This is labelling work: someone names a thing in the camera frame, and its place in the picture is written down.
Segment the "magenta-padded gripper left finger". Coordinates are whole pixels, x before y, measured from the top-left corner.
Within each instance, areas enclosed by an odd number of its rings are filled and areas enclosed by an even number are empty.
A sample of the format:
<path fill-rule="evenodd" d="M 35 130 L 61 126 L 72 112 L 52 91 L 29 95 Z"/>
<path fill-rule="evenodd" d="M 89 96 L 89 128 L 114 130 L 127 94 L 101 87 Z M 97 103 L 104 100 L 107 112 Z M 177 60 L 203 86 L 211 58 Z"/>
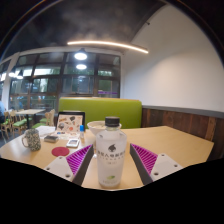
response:
<path fill-rule="evenodd" d="M 93 145 L 88 145 L 67 157 L 58 156 L 44 170 L 81 186 L 93 155 Z"/>

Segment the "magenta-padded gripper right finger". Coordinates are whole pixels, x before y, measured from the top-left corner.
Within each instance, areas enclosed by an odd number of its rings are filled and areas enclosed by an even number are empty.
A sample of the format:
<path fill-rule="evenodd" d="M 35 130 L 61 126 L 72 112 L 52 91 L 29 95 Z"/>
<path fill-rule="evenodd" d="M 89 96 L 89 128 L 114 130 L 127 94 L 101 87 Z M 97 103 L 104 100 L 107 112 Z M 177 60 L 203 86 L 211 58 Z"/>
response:
<path fill-rule="evenodd" d="M 167 154 L 155 154 L 135 144 L 130 145 L 130 155 L 144 185 L 182 169 L 182 166 Z"/>

